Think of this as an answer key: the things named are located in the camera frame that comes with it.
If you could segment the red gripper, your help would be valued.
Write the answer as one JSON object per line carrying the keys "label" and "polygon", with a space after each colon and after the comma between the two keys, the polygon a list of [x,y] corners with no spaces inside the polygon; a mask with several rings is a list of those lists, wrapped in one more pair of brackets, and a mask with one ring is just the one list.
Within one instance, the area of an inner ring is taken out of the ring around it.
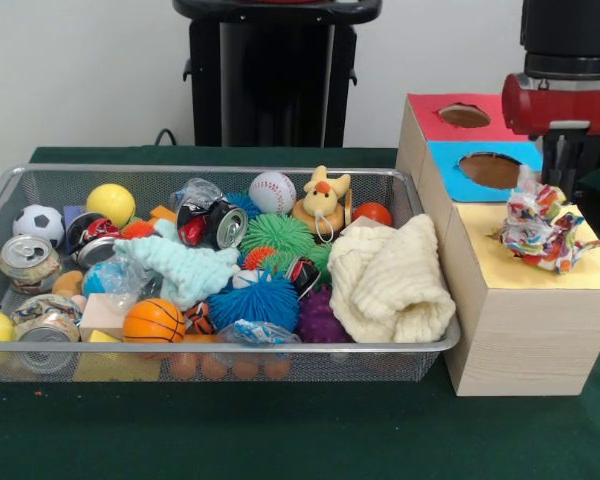
{"label": "red gripper", "polygon": [[577,182],[594,170],[600,157],[600,88],[589,90],[540,89],[524,74],[506,77],[502,112],[507,128],[518,135],[542,138],[542,182],[560,186],[563,139],[552,130],[586,130],[589,135],[566,139],[569,200],[576,197]]}

